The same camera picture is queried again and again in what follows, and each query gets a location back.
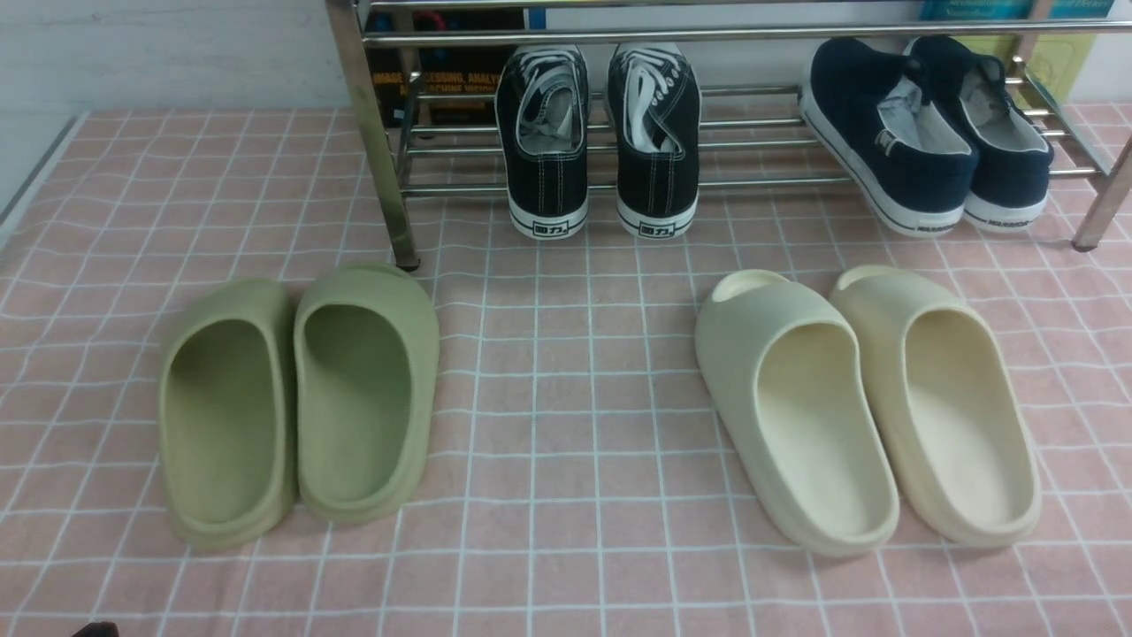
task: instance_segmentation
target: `heel logo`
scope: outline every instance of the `heel logo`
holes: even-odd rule
[[[560,223],[535,221],[531,224],[531,233],[535,236],[565,236],[567,232],[569,232],[569,225],[565,221]]]
[[[884,153],[884,156],[889,156],[890,154],[892,154],[892,146],[897,145],[898,139],[895,135],[893,135],[892,132],[889,131],[887,128],[885,128],[876,134],[875,141],[876,146],[881,148],[882,153]]]
[[[668,239],[676,235],[675,223],[669,223],[667,225],[642,223],[637,230],[641,232],[642,236],[649,236],[650,239]]]

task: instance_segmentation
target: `cream slide sandal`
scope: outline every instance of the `cream slide sandal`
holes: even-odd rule
[[[857,339],[829,301],[773,272],[736,272],[700,310],[695,347],[779,530],[832,557],[883,544],[897,527],[897,487],[865,402]]]
[[[393,514],[428,454],[440,359],[428,294],[393,265],[341,267],[303,294],[294,356],[303,502],[340,523]]]
[[[972,546],[1029,533],[1040,483],[983,318],[945,287],[880,265],[842,274],[830,300],[860,339],[868,403],[916,513]]]

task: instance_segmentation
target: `shoe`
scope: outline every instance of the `shoe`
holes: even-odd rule
[[[278,524],[295,498],[294,307],[245,279],[189,304],[165,344],[157,431],[173,531],[220,551]]]
[[[830,557],[892,536],[897,484],[865,401],[857,338],[827,300],[773,272],[736,272],[700,310],[695,348],[751,484],[783,535]]]
[[[495,98],[511,221],[537,239],[565,239],[589,212],[590,83],[577,46],[521,46]]]
[[[917,37],[907,52],[924,64],[937,103],[978,148],[967,219],[990,232],[1024,230],[1046,207],[1054,149],[1006,92],[1002,62],[946,36]]]
[[[963,216],[978,152],[952,127],[914,59],[835,38],[806,67],[799,107],[881,221],[938,236]]]
[[[428,455],[440,359],[428,294],[393,265],[341,267],[303,294],[294,359],[303,502],[336,523],[395,513]]]
[[[633,235],[669,239],[700,200],[700,84],[675,44],[623,44],[606,114],[617,135],[617,214]]]
[[[908,502],[968,546],[1005,546],[1041,515],[1041,482],[990,328],[946,287],[861,265],[830,302],[860,342],[861,377]]]

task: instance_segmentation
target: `pink floor mat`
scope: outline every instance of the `pink floor mat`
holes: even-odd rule
[[[1075,112],[1108,156],[1132,128],[1132,105]],[[704,165],[833,163],[815,148]],[[421,160],[417,178],[499,170]],[[169,318],[232,277],[298,294],[388,259],[388,241],[348,111],[93,115],[0,255],[0,634],[93,618],[123,637],[1127,634],[1132,217],[1078,253],[1092,192],[1055,187],[1028,233],[938,241],[882,229],[849,190],[705,193],[691,231],[657,243],[608,197],[584,232],[538,246],[501,200],[413,201],[444,334],[414,499],[353,527],[300,506],[199,556],[172,535],[156,464]],[[825,292],[865,262],[923,272],[994,328],[1045,493],[1017,546],[944,542],[906,506],[881,551],[826,560],[754,498],[696,371],[697,299],[737,268]]]

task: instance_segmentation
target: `metal shoe rack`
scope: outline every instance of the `metal shoe rack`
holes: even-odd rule
[[[369,167],[377,188],[381,214],[385,217],[389,241],[397,265],[414,269],[420,265],[413,240],[412,224],[405,209],[409,197],[437,197],[452,195],[501,196],[506,192],[504,182],[486,183],[410,183],[413,158],[421,155],[470,156],[490,155],[500,152],[498,145],[475,146],[420,146],[419,138],[453,136],[457,140],[468,136],[484,136],[495,132],[491,126],[435,126],[429,118],[429,103],[453,98],[491,101],[491,94],[430,94],[423,85],[420,55],[421,48],[498,46],[522,44],[597,44],[620,42],[689,42],[689,41],[736,41],[736,40],[788,40],[825,37],[881,37],[918,35],[1014,35],[1017,43],[1011,64],[1011,84],[1031,106],[1028,114],[1040,121],[1046,137],[1056,139],[1061,150],[1072,161],[1071,167],[1054,169],[1055,178],[1088,179],[1097,196],[1077,229],[1073,246],[1081,251],[1097,247],[1105,230],[1112,222],[1121,204],[1132,189],[1132,152],[1130,140],[1114,164],[1100,156],[1088,141],[1082,139],[1073,124],[1062,115],[1062,110],[1045,87],[1027,68],[1026,61],[1034,52],[1037,37],[1045,33],[1129,33],[1132,20],[1050,20],[1053,0],[1037,0],[1027,19],[1006,21],[929,21],[885,25],[788,25],[718,28],[662,28],[662,29],[585,29],[585,31],[460,31],[414,33],[412,12],[420,10],[460,10],[487,8],[551,8],[578,9],[594,7],[646,7],[674,5],[743,5],[797,0],[361,0],[370,2],[370,10],[388,12],[393,17],[394,31],[379,35],[363,33],[359,20],[359,0],[326,0],[331,18],[331,29],[337,44],[342,69],[350,91]],[[377,97],[366,60],[366,49],[396,49],[406,88],[404,128],[392,147],[391,138],[381,123]],[[797,93],[797,86],[715,86],[705,87],[704,97],[737,95],[789,95]],[[412,124],[417,112],[417,124]],[[788,129],[803,126],[797,117],[774,119],[736,119],[705,121],[705,130],[724,129]],[[608,130],[604,123],[591,123],[591,132]],[[704,150],[758,150],[771,148],[797,148],[814,146],[813,138],[797,138],[783,135],[782,139],[758,139],[738,141],[704,141]],[[591,152],[608,152],[608,144],[591,143]],[[843,173],[827,175],[799,175],[796,178],[763,178],[738,180],[701,181],[705,190],[721,188],[782,188],[789,186],[826,186],[844,183],[850,178]],[[614,183],[591,183],[593,190],[611,190]]]

